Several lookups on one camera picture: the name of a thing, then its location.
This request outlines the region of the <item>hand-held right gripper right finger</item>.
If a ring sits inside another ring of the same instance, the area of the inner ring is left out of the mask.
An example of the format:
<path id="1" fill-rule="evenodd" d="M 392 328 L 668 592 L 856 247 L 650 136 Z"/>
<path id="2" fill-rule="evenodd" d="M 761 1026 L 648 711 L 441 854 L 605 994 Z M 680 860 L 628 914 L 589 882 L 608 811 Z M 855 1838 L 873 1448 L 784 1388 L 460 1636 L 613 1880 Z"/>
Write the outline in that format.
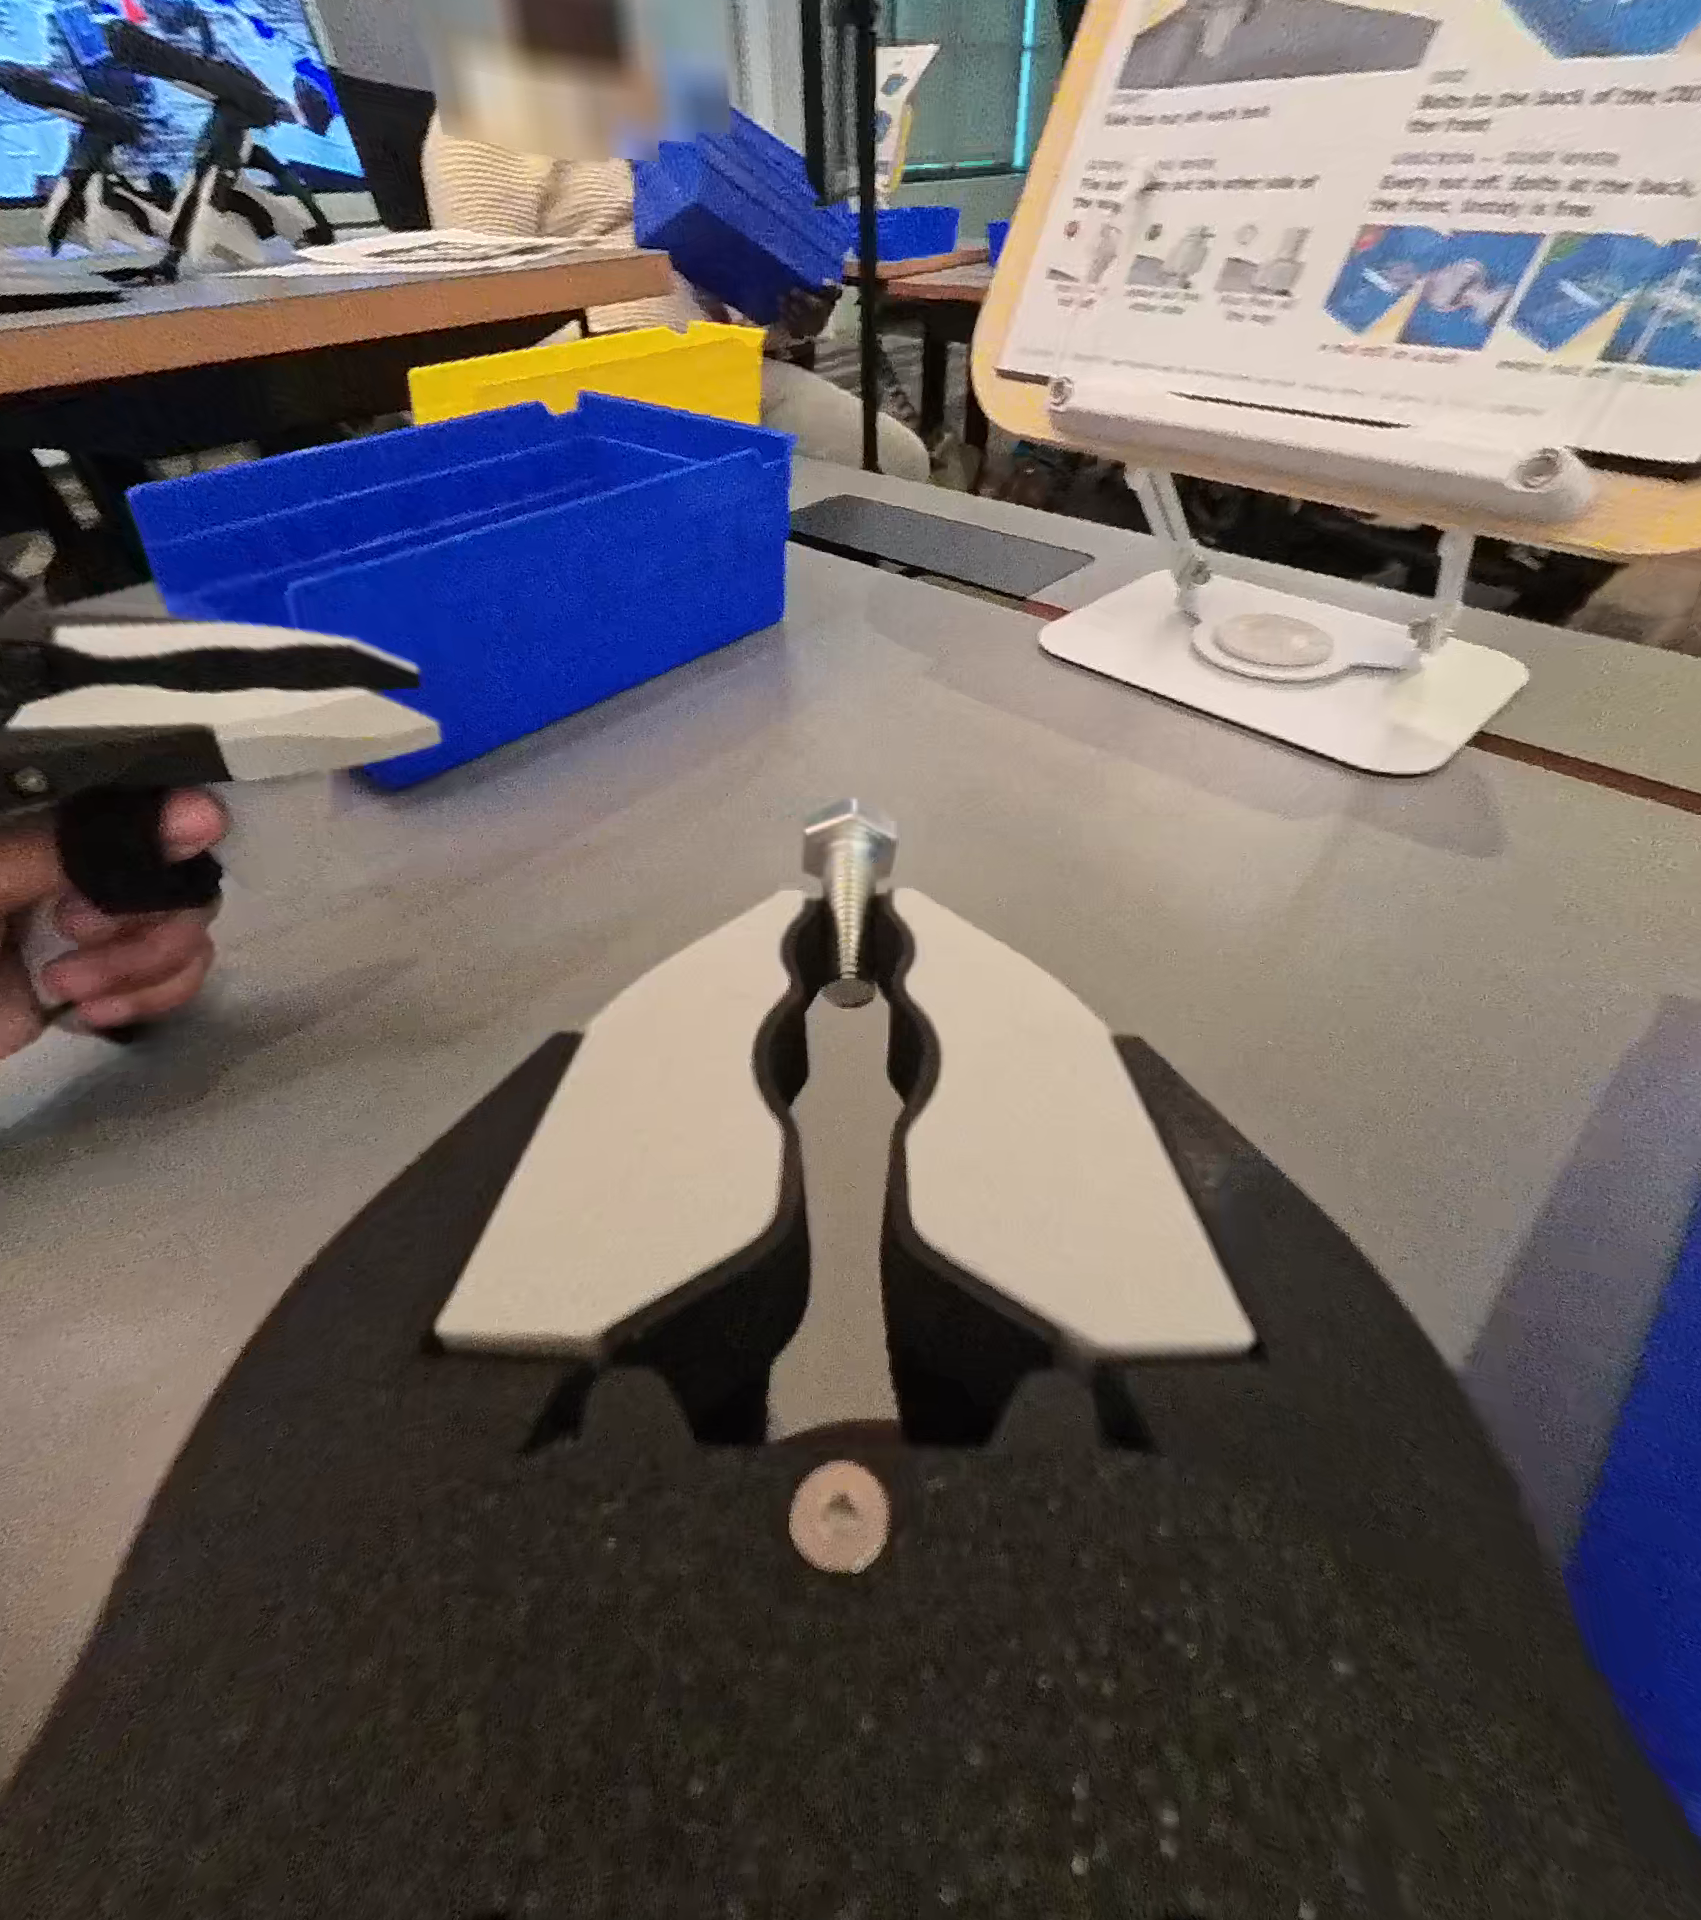
<path id="1" fill-rule="evenodd" d="M 1061 1377 L 1104 1439 L 1143 1446 L 1131 1370 L 1244 1363 L 1259 1334 L 1116 1035 L 918 889 L 879 930 L 900 1101 L 880 1299 L 906 1436 L 978 1448 Z"/>

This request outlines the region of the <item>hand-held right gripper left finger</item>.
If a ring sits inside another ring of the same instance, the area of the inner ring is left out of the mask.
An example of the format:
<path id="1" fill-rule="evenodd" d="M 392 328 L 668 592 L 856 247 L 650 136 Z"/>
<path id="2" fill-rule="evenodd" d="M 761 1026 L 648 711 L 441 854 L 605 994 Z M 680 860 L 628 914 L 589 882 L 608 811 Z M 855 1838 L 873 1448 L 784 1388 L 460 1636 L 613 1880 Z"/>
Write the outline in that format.
<path id="1" fill-rule="evenodd" d="M 650 1370 L 705 1443 L 766 1439 L 811 1297 L 793 1102 L 812 901 L 772 893 L 581 1031 L 431 1325 L 445 1354 Z"/>

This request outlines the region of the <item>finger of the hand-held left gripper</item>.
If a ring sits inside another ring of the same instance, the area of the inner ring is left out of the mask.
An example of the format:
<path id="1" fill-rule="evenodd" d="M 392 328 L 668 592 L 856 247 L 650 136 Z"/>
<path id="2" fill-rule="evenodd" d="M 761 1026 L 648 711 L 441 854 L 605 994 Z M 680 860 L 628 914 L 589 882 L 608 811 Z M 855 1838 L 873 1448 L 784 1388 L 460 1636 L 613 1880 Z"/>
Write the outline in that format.
<path id="1" fill-rule="evenodd" d="M 410 693 L 420 670 L 348 637 L 244 623 L 99 620 L 50 631 L 39 697 L 144 691 L 224 694 Z"/>
<path id="2" fill-rule="evenodd" d="M 358 686 L 296 691 L 177 691 L 104 685 L 34 700 L 10 733 L 134 733 L 196 728 L 214 737 L 224 783 L 334 774 L 429 752 L 429 716 Z"/>

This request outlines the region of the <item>steel hex bolt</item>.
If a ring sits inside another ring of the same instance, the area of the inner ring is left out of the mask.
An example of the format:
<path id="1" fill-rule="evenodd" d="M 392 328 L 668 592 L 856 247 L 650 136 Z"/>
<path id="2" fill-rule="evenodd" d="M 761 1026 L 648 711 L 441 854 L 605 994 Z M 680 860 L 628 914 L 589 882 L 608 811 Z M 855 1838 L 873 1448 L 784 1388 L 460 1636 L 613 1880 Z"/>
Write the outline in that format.
<path id="1" fill-rule="evenodd" d="M 862 946 L 897 846 L 897 823 L 858 799 L 827 804 L 805 827 L 805 869 L 818 881 L 833 930 L 835 976 L 823 997 L 837 1009 L 860 1010 L 876 997 L 862 973 Z"/>

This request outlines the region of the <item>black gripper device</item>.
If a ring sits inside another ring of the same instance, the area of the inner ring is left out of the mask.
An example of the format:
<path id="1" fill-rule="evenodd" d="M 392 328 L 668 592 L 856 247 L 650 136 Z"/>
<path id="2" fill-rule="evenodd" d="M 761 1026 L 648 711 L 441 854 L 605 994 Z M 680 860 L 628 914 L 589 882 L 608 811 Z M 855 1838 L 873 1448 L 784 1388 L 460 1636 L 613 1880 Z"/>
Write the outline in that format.
<path id="1" fill-rule="evenodd" d="M 43 209 L 50 258 L 134 258 L 148 283 L 248 273 L 286 251 L 325 247 L 334 228 L 314 190 L 265 150 L 264 133 L 286 107 L 241 67 L 184 53 L 119 18 L 104 30 L 114 58 L 134 74 L 174 85 L 210 105 L 181 180 L 127 174 L 125 150 L 139 121 L 43 73 L 0 65 L 0 89 L 18 105 L 73 124 L 73 154 L 52 180 Z"/>

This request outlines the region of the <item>yellow storage bin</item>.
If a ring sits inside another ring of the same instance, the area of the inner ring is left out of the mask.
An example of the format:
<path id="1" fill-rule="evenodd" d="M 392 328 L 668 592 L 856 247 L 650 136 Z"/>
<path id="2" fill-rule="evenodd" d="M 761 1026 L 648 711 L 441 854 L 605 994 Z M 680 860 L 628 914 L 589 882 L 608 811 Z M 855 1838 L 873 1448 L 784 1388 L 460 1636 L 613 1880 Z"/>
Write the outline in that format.
<path id="1" fill-rule="evenodd" d="M 410 414 L 416 425 L 524 404 L 566 414 L 578 398 L 603 396 L 756 426 L 765 344 L 756 326 L 695 322 L 433 362 L 407 372 Z"/>

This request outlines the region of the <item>black table panel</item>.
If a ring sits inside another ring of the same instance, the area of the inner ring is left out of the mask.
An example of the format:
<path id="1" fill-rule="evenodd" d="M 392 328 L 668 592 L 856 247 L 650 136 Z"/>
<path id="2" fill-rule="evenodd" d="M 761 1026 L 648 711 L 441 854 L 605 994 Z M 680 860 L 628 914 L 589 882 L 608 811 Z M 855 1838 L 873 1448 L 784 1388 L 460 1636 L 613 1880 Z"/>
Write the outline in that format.
<path id="1" fill-rule="evenodd" d="M 1086 570 L 1071 546 L 954 521 L 880 498 L 838 492 L 790 510 L 790 540 L 838 561 L 983 591 L 1012 602 L 1042 601 Z"/>

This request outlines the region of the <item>long blue storage bin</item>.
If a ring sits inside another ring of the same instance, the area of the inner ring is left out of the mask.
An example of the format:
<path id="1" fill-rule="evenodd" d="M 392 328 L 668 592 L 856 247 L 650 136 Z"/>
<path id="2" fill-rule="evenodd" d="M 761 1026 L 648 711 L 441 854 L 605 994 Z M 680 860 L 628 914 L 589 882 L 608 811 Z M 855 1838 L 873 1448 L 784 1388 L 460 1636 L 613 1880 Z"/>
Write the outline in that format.
<path id="1" fill-rule="evenodd" d="M 749 325 L 841 286 L 851 239 L 799 152 L 732 108 L 720 133 L 663 141 L 633 174 L 637 247 Z"/>

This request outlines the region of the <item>tall marker sign stand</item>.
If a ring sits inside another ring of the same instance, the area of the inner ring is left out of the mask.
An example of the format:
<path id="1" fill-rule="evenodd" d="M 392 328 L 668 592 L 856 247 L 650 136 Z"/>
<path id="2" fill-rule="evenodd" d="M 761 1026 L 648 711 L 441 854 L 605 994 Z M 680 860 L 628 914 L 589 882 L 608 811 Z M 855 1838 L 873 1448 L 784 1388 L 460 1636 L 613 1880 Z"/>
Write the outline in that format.
<path id="1" fill-rule="evenodd" d="M 876 228 L 876 51 L 879 6 L 873 2 L 800 2 L 799 60 L 805 157 L 818 200 L 848 183 L 855 189 L 858 377 L 862 470 L 880 473 L 879 228 Z"/>

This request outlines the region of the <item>grey wood-edged table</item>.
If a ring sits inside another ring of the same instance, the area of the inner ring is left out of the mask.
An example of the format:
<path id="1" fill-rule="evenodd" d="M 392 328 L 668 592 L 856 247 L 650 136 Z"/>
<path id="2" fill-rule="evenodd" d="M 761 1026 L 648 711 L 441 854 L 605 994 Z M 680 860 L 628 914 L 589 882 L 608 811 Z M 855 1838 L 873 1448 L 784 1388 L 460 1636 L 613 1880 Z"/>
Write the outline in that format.
<path id="1" fill-rule="evenodd" d="M 1034 594 L 1009 594 L 884 554 L 868 557 L 858 546 L 823 549 L 830 558 L 1034 623 L 1054 623 L 1158 566 L 1146 534 L 988 497 L 917 486 L 799 455 L 793 462 L 793 510 L 828 498 L 860 498 L 886 510 L 981 529 L 997 543 L 1076 554 L 1073 573 Z M 1474 605 L 1465 606 L 1456 637 L 1521 661 L 1530 674 L 1509 709 L 1478 737 L 1484 752 L 1701 814 L 1701 658 Z"/>

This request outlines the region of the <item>wooden instruction board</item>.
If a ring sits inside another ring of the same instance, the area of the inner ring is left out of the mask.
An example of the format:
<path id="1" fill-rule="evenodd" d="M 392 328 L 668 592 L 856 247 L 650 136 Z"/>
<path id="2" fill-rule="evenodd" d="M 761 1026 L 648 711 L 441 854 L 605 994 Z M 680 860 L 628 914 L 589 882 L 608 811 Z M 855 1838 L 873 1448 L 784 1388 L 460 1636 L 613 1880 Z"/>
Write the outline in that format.
<path id="1" fill-rule="evenodd" d="M 879 44 L 873 73 L 873 152 L 879 179 L 893 183 L 902 174 L 915 101 L 941 55 L 938 43 Z"/>

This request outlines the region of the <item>instruction board on white stand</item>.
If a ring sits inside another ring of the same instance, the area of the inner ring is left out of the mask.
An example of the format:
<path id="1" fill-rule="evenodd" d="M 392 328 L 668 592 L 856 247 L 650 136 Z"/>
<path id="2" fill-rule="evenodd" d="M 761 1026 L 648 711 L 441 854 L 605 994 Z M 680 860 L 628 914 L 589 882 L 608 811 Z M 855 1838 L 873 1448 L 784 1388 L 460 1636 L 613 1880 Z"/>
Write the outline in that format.
<path id="1" fill-rule="evenodd" d="M 1701 554 L 1701 5 L 1090 5 L 973 381 L 1155 540 L 1054 661 L 1439 773 L 1477 543 Z"/>

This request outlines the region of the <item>wall television screen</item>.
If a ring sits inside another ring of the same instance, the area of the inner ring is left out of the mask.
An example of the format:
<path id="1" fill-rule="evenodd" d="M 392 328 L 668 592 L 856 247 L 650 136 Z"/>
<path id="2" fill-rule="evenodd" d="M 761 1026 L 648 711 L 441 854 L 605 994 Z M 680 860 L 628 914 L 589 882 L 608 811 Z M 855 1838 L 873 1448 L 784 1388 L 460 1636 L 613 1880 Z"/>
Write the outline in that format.
<path id="1" fill-rule="evenodd" d="M 251 74 L 287 110 L 284 123 L 264 130 L 265 150 L 303 184 L 345 190 L 362 183 L 323 47 L 303 5 L 0 2 L 0 65 L 41 73 L 139 121 L 141 143 L 125 150 L 134 180 L 148 174 L 181 180 L 207 126 L 210 105 L 122 67 L 104 38 L 114 20 Z M 73 144 L 68 119 L 18 105 L 0 89 L 0 209 L 43 204 Z"/>

